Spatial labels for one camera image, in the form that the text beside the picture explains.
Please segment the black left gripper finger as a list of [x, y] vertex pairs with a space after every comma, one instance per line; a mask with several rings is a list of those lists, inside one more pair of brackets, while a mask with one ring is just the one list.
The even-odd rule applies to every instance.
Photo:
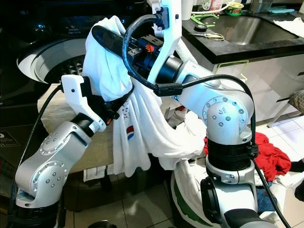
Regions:
[[124, 105], [124, 103], [128, 100], [132, 92], [134, 91], [135, 87], [131, 87], [131, 89], [124, 94], [122, 97], [111, 101], [111, 109], [114, 115], [119, 115], [119, 109]]

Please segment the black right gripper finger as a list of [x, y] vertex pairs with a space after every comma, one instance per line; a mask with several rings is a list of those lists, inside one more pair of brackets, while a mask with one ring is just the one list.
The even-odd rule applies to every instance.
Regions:
[[[91, 33], [93, 38], [100, 44], [103, 48], [106, 48], [113, 54], [117, 55], [118, 57], [123, 58], [124, 54], [122, 54], [122, 48], [124, 47], [123, 44], [123, 37], [118, 35], [115, 32], [110, 31], [108, 28], [104, 28], [100, 25], [93, 26]], [[130, 63], [143, 63], [144, 62], [144, 53], [143, 53], [143, 46], [140, 45], [139, 39], [130, 38], [129, 42], [127, 43], [127, 57], [126, 59]]]

